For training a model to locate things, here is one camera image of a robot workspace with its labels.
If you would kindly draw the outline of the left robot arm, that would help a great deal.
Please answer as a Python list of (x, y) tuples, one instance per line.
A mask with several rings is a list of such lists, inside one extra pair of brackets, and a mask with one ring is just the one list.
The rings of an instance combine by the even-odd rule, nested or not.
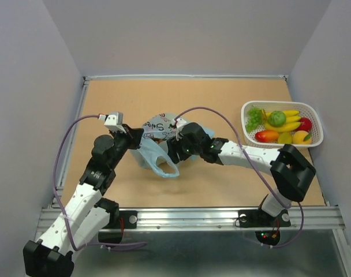
[(119, 208), (104, 198), (117, 164), (129, 149), (138, 149), (144, 130), (124, 124), (110, 127), (94, 141), (91, 158), (79, 184), (54, 223), (23, 249), (28, 276), (71, 276), (77, 256), (103, 227), (119, 222)]

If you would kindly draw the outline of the blue plastic bag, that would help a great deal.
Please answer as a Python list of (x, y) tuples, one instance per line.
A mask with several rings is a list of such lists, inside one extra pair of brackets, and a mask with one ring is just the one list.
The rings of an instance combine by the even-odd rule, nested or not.
[(131, 150), (140, 167), (151, 169), (163, 178), (177, 178), (180, 175), (180, 163), (171, 161), (166, 143), (176, 135), (175, 130), (170, 127), (175, 117), (172, 113), (162, 113), (149, 119), (143, 124), (140, 148)]

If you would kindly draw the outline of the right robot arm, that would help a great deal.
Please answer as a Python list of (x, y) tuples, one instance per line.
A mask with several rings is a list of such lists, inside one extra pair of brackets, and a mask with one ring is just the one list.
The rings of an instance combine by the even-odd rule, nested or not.
[(251, 167), (258, 174), (270, 174), (276, 188), (269, 187), (269, 194), (262, 200), (257, 211), (246, 215), (247, 223), (258, 221), (269, 225), (293, 202), (303, 201), (316, 169), (293, 145), (282, 148), (263, 149), (239, 145), (226, 138), (212, 138), (197, 123), (173, 121), (170, 129), (175, 132), (167, 139), (168, 155), (178, 164), (192, 155), (205, 162), (221, 166)]

